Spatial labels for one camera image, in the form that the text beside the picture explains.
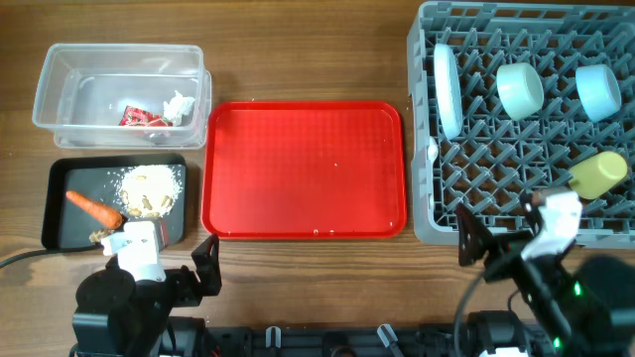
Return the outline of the yellow plastic cup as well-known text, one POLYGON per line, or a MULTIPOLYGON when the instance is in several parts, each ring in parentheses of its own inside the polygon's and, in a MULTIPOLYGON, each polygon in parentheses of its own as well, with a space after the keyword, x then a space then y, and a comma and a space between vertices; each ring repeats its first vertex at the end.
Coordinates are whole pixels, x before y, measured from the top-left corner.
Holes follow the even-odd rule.
POLYGON ((570 168, 569 186, 581 198, 596 199, 608 192, 627 173, 626 160, 616 152, 602 152, 570 168))

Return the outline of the rice and food leftovers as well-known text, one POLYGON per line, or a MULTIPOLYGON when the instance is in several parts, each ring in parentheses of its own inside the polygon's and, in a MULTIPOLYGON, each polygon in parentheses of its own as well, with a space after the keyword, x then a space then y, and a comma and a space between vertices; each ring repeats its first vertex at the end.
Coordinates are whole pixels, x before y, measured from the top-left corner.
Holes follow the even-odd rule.
POLYGON ((129 217, 155 218, 173 210, 183 186, 180 166, 138 166, 123 174, 116 192, 129 217))

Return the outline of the white plastic spoon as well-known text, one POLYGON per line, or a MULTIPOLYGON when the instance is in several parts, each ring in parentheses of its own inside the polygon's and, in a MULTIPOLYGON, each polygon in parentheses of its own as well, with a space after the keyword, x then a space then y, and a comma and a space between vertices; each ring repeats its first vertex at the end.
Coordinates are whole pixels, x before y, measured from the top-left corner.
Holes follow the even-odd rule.
POLYGON ((439 156, 439 145, 437 143, 437 141, 431 137, 429 139, 429 145, 428 145, 428 149, 427 149, 427 155, 428 155, 428 159, 433 163, 439 156))

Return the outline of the brown food scrap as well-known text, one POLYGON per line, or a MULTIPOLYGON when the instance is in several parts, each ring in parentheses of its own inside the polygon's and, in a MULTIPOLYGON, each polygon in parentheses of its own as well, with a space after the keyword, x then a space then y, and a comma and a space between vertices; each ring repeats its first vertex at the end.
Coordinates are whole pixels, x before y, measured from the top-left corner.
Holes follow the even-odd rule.
POLYGON ((114 233, 114 230, 103 228, 103 229, 93 231, 89 235, 88 239, 92 244, 99 244, 104 238, 112 235, 113 233, 114 233))

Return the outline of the orange carrot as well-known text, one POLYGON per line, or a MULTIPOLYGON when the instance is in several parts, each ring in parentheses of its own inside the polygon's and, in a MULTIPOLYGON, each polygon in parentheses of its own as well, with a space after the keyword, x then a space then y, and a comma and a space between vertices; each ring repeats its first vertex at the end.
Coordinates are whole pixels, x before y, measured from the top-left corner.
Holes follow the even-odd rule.
POLYGON ((80 193, 68 190, 65 198, 83 210, 104 228, 116 230, 123 224, 123 216, 107 205, 88 199, 80 193))

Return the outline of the pale green bowl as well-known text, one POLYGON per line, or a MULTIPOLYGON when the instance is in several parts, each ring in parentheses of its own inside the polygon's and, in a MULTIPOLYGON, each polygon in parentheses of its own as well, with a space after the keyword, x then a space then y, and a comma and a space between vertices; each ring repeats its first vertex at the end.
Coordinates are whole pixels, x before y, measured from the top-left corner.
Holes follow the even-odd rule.
POLYGON ((500 102, 512 120, 522 120, 538 112, 545 100, 537 71, 526 62, 501 65, 496 72, 500 102))

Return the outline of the light blue bowl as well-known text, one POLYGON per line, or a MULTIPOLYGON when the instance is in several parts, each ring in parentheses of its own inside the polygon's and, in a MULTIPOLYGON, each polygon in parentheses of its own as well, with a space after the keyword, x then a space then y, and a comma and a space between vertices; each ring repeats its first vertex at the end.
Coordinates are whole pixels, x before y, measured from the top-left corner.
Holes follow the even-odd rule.
POLYGON ((584 113, 591 122, 604 120, 621 108, 618 81, 608 65, 579 67, 575 71, 575 85, 584 113))

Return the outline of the white tissue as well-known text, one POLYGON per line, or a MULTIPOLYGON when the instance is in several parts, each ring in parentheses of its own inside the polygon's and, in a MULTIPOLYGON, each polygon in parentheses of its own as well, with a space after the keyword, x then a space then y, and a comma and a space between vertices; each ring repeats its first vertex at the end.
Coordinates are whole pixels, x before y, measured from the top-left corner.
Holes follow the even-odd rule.
POLYGON ((163 118, 173 126, 181 126, 183 118, 191 114, 195 98, 183 96, 177 90, 170 101, 163 102, 163 118))

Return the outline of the light blue plate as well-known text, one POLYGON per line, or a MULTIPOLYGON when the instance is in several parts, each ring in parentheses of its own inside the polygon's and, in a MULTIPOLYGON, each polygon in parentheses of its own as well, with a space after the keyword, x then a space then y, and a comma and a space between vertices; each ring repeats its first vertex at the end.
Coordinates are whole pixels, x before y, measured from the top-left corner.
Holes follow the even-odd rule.
POLYGON ((462 103, 457 62, 452 49, 446 44, 434 48, 434 79, 438 115, 448 140, 459 136, 462 124, 462 103))

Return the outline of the red snack wrapper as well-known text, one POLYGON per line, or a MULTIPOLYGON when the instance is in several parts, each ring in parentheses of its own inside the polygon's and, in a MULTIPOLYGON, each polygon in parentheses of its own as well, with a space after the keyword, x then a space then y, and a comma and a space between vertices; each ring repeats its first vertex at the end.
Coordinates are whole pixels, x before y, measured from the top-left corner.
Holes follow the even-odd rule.
POLYGON ((128 127, 171 127, 172 123, 163 116, 136 107, 127 106, 119 126, 128 127))

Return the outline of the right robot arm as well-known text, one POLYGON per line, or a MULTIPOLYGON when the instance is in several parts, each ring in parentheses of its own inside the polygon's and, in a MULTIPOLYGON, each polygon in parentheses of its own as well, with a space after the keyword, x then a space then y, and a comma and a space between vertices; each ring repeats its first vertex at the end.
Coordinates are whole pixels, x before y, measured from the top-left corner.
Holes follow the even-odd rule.
POLYGON ((595 255, 575 273, 563 259, 573 248, 582 204, 578 194, 553 188, 524 194, 528 229, 493 234, 462 203, 455 210, 458 261, 482 261, 481 280, 511 280, 563 356, 624 356, 634 342, 634 269, 595 255))

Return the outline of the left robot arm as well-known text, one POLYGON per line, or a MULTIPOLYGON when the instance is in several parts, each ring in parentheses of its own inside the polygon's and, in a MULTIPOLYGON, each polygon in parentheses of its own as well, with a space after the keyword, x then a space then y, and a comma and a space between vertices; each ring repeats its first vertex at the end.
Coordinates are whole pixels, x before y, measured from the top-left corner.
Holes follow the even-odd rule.
POLYGON ((220 356, 220 345, 201 318, 171 317, 176 307, 200 305, 219 294, 219 239, 210 235, 186 266, 165 271, 159 282, 134 280, 116 258, 83 280, 72 317, 71 356, 220 356))

